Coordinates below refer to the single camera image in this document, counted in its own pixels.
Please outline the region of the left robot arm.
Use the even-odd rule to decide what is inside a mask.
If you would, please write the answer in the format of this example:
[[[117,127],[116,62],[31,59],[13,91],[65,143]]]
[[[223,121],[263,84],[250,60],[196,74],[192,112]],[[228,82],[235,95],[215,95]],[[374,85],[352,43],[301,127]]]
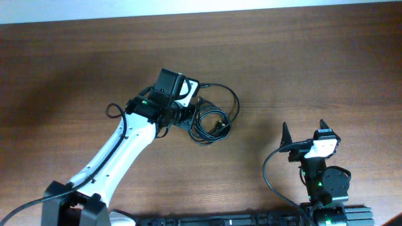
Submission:
[[[66,185],[52,182],[42,206],[42,225],[136,225],[135,219],[109,212],[110,200],[123,176],[162,128],[190,129],[195,107],[190,103],[198,80],[162,69],[156,83],[129,100],[121,121],[95,157]]]

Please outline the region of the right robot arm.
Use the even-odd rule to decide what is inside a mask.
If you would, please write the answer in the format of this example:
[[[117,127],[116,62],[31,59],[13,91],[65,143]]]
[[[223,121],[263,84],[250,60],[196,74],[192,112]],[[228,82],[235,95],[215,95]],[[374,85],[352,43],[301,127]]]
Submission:
[[[324,120],[311,139],[293,142],[287,124],[282,127],[280,146],[289,153],[289,162],[299,162],[300,177],[307,188],[309,202],[301,207],[316,225],[347,225],[344,203],[349,200],[350,171],[327,166],[341,138]]]

